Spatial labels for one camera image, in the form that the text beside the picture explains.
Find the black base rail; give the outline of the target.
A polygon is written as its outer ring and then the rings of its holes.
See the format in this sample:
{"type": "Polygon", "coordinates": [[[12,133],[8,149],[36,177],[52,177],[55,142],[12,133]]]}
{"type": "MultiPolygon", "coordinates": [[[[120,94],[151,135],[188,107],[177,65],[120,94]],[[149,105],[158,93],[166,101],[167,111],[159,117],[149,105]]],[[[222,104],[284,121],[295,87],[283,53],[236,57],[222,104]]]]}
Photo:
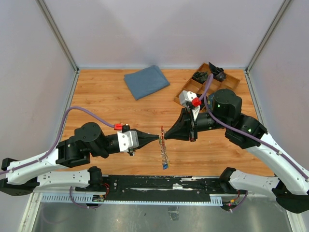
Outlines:
{"type": "Polygon", "coordinates": [[[103,193],[107,200],[129,202],[208,202],[211,194],[244,194],[219,178],[196,176],[105,175],[101,184],[77,187],[77,192],[103,193]]]}

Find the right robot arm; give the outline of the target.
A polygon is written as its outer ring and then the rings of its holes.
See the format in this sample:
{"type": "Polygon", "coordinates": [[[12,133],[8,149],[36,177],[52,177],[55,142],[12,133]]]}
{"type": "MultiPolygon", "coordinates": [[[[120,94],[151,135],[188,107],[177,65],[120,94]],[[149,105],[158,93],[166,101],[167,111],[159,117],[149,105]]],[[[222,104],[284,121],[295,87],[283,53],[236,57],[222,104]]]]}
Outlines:
{"type": "Polygon", "coordinates": [[[220,89],[213,95],[212,108],[202,113],[200,99],[192,92],[184,91],[180,100],[183,109],[165,139],[194,142],[199,132],[225,129],[231,143],[258,157],[274,173],[273,177],[258,176],[227,167],[218,182],[223,193],[244,190],[274,199],[292,213],[308,211],[308,170],[286,154],[262,123],[241,112],[241,97],[220,89]]]}

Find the folded blue cloth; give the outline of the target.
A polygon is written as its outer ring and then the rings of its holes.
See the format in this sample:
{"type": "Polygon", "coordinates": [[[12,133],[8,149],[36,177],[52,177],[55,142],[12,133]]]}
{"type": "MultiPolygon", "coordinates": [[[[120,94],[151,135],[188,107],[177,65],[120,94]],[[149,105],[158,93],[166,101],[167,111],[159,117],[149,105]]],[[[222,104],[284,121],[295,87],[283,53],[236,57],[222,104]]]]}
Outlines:
{"type": "Polygon", "coordinates": [[[170,85],[157,65],[124,75],[124,82],[135,100],[153,94],[170,85]]]}

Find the metal key organizer red handle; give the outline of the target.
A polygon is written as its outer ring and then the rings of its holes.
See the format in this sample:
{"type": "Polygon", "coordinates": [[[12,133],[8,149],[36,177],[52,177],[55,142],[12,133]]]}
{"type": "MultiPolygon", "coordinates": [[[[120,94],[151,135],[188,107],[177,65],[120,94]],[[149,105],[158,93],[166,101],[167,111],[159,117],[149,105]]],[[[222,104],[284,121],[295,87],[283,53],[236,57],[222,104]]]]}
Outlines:
{"type": "Polygon", "coordinates": [[[159,144],[160,144],[160,150],[161,150],[161,157],[162,157],[162,167],[163,170],[166,170],[169,168],[169,157],[167,155],[167,146],[166,146],[166,140],[165,140],[165,130],[164,127],[160,127],[161,135],[159,136],[159,144]]]}

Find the dark navy rolled tie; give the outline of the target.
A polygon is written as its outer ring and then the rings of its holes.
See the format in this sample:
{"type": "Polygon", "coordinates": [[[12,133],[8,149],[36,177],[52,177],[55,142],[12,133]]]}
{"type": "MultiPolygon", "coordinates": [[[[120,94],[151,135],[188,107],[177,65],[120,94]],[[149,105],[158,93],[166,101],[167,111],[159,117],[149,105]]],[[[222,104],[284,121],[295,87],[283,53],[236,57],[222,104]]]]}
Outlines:
{"type": "Polygon", "coordinates": [[[216,67],[212,63],[208,63],[209,70],[213,74],[213,78],[219,82],[223,82],[226,79],[226,73],[223,68],[216,67]]]}

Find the blue yellow floral tie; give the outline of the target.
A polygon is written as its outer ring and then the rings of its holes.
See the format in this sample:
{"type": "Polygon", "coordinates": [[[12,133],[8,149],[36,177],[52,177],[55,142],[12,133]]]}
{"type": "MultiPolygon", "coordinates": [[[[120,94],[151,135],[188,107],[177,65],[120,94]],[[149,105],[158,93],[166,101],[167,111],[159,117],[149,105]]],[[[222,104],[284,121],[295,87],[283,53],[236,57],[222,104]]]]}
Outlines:
{"type": "Polygon", "coordinates": [[[212,110],[212,106],[213,106],[213,98],[214,98],[214,95],[213,94],[210,94],[208,97],[207,97],[207,106],[210,110],[212,110]]]}

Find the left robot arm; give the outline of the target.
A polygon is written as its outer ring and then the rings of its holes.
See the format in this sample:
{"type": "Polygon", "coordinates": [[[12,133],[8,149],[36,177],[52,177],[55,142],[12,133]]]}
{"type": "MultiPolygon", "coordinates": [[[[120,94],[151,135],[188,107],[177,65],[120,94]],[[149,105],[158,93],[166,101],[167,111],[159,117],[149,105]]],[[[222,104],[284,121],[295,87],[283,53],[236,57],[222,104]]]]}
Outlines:
{"type": "Polygon", "coordinates": [[[24,196],[34,190],[57,187],[73,187],[78,191],[108,190],[109,185],[98,167],[63,174],[59,170],[89,164],[92,157],[106,159],[121,152],[133,156],[137,149],[159,138],[128,125],[118,124],[116,129],[117,133],[105,135],[97,123],[89,122],[51,151],[21,161],[5,158],[1,166],[5,172],[5,178],[0,181],[1,192],[24,196]]]}

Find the dark green rolled tie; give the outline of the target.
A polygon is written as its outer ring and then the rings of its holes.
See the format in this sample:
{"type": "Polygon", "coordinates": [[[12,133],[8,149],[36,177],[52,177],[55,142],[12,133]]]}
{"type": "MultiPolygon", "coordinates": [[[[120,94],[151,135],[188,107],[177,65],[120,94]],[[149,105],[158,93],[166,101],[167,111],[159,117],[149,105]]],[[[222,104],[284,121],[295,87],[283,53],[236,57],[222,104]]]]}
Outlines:
{"type": "Polygon", "coordinates": [[[208,72],[195,72],[193,74],[192,79],[199,82],[199,83],[204,83],[208,78],[208,72]]]}

